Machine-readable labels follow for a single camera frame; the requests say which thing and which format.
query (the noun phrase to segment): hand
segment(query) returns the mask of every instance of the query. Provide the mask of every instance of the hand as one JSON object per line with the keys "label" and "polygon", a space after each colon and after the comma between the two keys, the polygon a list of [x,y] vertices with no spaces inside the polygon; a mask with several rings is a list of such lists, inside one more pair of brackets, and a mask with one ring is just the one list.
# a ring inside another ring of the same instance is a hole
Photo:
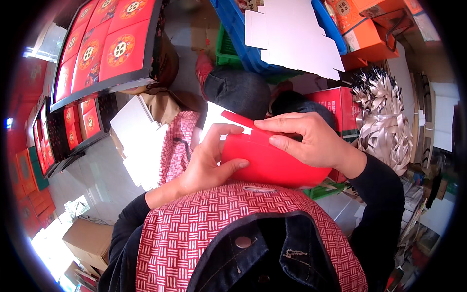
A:
{"label": "hand", "polygon": [[186,194],[222,185],[234,172],[250,165],[248,160],[236,158],[217,166],[225,143],[225,140],[220,140],[220,136],[241,134],[243,130],[231,124],[211,126],[203,142],[193,151],[186,171],[178,178]]}
{"label": "hand", "polygon": [[302,142],[273,135],[269,143],[312,167],[330,167],[347,178],[359,176],[367,164],[366,155],[342,140],[318,113],[281,114],[255,121],[261,130],[297,133]]}

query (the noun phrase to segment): fingernail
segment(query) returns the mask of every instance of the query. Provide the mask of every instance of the fingernail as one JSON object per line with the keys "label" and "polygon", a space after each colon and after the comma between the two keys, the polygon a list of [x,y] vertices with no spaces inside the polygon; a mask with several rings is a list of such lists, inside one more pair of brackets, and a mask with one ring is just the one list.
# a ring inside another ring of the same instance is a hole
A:
{"label": "fingernail", "polygon": [[271,145],[273,146],[279,147],[279,145],[281,144],[281,141],[277,139],[276,137],[272,136],[269,138],[269,143],[271,143]]}
{"label": "fingernail", "polygon": [[238,166],[240,168],[245,168],[245,167],[248,167],[249,165],[250,165],[249,161],[244,161],[244,162],[241,162]]}

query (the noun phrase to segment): dark pants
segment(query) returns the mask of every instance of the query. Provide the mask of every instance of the dark pants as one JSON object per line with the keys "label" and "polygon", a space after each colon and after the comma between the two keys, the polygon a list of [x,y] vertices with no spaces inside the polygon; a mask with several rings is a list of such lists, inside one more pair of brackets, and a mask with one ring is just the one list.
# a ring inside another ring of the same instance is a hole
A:
{"label": "dark pants", "polygon": [[[209,101],[251,120],[263,120],[271,103],[269,85],[253,72],[216,67],[203,89]],[[327,108],[292,90],[280,93],[271,111],[273,115],[317,112],[335,129],[333,114]]]}

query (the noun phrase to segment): floor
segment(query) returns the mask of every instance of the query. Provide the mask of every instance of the floor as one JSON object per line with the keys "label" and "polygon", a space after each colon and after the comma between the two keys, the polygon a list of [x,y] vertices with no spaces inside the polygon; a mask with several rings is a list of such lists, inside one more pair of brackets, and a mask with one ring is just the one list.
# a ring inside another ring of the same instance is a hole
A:
{"label": "floor", "polygon": [[[201,94],[194,74],[196,52],[191,50],[190,22],[186,15],[166,10],[165,32],[175,45],[179,55],[178,75],[172,90],[190,91]],[[326,80],[306,74],[292,79],[296,91],[307,94],[326,87]],[[122,209],[144,190],[133,184],[110,137],[103,139],[86,150],[86,155],[49,179],[50,194],[60,215],[65,212],[64,204],[84,196],[89,217],[113,224]],[[360,204],[340,193],[317,200],[317,203],[337,222],[345,234],[355,227],[354,214]]]}

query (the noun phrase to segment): ribbon bundle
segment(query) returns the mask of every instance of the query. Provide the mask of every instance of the ribbon bundle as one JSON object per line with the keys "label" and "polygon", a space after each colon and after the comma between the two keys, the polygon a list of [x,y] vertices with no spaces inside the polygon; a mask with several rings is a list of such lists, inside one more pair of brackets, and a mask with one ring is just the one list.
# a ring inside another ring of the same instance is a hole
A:
{"label": "ribbon bundle", "polygon": [[388,72],[372,67],[353,78],[354,101],[363,108],[357,117],[357,148],[387,164],[399,176],[412,151],[412,131],[402,113],[402,90]]}

